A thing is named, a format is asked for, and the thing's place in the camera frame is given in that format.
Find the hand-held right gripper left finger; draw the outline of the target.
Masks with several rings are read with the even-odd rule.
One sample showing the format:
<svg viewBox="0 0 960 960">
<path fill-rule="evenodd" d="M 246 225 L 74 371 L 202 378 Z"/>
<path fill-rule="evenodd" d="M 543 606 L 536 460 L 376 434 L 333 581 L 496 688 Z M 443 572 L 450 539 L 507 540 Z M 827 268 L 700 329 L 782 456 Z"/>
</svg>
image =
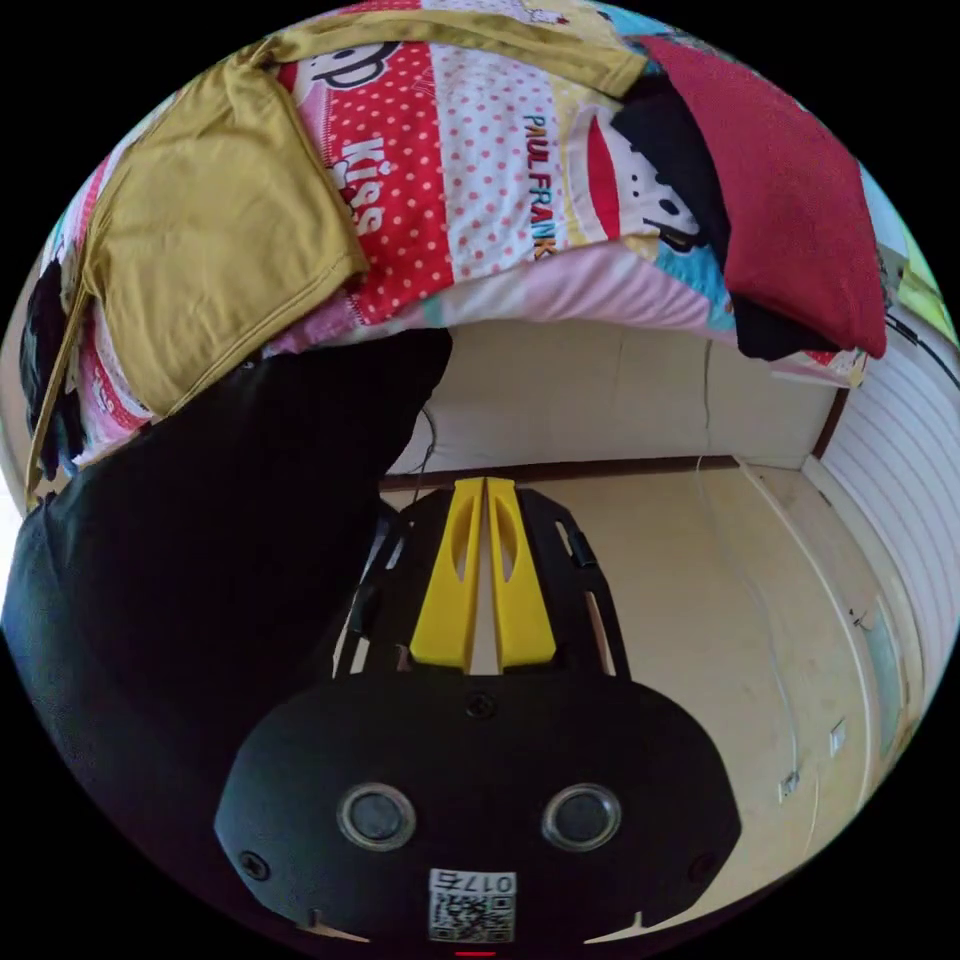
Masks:
<svg viewBox="0 0 960 960">
<path fill-rule="evenodd" d="M 413 660 L 425 666 L 472 663 L 484 480 L 458 480 L 450 491 L 444 525 L 410 642 Z"/>
</svg>

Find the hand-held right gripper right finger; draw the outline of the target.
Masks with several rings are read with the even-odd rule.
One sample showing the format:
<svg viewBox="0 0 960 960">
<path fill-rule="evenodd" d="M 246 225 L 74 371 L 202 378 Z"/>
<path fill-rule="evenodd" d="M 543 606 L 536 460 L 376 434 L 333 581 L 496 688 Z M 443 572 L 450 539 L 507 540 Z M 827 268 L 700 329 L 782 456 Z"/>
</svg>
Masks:
<svg viewBox="0 0 960 960">
<path fill-rule="evenodd" d="M 557 645 L 515 483 L 488 477 L 486 495 L 499 667 L 546 666 Z"/>
</svg>

